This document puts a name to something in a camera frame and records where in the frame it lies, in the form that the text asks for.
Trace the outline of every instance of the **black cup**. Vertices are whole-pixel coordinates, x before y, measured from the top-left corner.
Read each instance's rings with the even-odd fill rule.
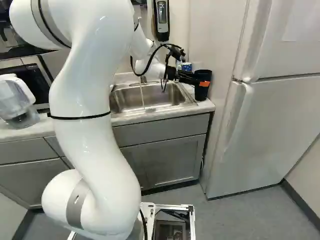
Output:
[[[204,82],[210,82],[212,84],[213,72],[211,70],[196,70],[194,77],[200,81],[199,84],[194,86],[194,96],[197,101],[204,101],[207,99],[210,85],[203,86]]]

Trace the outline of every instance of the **stainless steel sink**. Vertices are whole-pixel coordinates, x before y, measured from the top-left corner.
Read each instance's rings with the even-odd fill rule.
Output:
[[[160,82],[116,85],[110,94],[113,117],[171,111],[197,105],[179,83],[168,82],[165,92]]]

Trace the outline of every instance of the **gray floor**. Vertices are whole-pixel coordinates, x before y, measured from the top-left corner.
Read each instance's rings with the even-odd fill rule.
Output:
[[[194,185],[142,200],[195,205],[197,240],[320,240],[320,233],[279,186],[207,201],[201,187]],[[23,240],[66,240],[68,235],[39,214]]]

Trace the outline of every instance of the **white countertop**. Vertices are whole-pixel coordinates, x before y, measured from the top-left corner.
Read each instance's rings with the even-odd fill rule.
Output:
[[[123,73],[123,74],[118,74],[115,77],[115,81],[117,83],[139,82],[140,79],[132,75],[132,73]],[[189,92],[194,99],[195,98],[194,88],[188,84],[183,84],[183,86],[186,89],[186,91]],[[175,117],[183,117],[188,115],[209,113],[209,112],[215,111],[216,106],[208,98],[205,101],[201,101],[201,102],[197,101],[196,103],[197,105],[173,109],[172,111],[139,114],[139,115],[125,117],[125,118],[120,118],[120,117],[111,118],[112,126],[117,127],[117,126],[123,126],[128,124],[143,123],[143,122],[175,118]],[[38,122],[37,124],[30,126],[28,128],[19,129],[19,130],[9,128],[8,125],[3,120],[0,120],[0,143],[49,137],[54,135],[55,135],[55,131],[53,126],[53,121],[51,118],[47,117],[47,114],[41,114],[40,122]]]

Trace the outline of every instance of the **metal stand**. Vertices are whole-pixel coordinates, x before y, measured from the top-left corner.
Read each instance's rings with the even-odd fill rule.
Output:
[[[193,205],[142,202],[140,208],[146,220],[148,240],[161,240],[164,236],[168,240],[196,240],[196,216]],[[140,214],[137,219],[142,225]],[[77,234],[71,232],[67,240],[77,240]]]

